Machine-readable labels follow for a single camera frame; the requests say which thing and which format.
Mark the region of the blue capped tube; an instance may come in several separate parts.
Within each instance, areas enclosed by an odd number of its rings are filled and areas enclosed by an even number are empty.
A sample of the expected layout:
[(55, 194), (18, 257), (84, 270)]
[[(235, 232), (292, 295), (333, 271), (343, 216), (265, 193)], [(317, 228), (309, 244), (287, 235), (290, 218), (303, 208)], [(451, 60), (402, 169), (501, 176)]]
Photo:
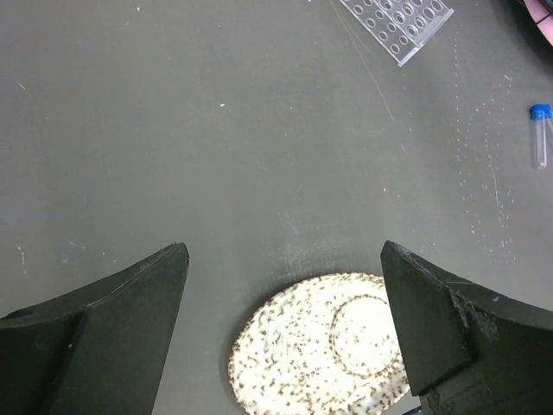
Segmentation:
[(545, 115), (547, 125), (550, 129), (550, 135), (552, 137), (553, 132), (553, 123), (552, 123), (552, 108), (551, 105), (546, 105), (546, 115)]
[(550, 129), (545, 118), (546, 105), (549, 104), (535, 104), (529, 110), (534, 139), (534, 162), (537, 169), (545, 169), (548, 165), (547, 138)]

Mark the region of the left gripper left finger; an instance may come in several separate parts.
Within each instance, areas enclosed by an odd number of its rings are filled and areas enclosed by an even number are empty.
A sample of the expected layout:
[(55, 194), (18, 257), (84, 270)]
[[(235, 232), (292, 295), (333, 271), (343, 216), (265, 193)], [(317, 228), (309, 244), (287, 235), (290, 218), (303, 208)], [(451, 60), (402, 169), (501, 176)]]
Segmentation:
[(189, 266), (183, 243), (1, 319), (3, 414), (150, 414)]

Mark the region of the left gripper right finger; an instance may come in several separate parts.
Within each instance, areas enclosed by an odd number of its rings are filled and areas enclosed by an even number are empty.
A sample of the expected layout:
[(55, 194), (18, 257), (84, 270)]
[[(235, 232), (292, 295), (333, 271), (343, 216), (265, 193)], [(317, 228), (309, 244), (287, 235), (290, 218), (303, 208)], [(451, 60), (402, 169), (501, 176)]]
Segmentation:
[(550, 414), (552, 313), (386, 241), (385, 288), (419, 414)]

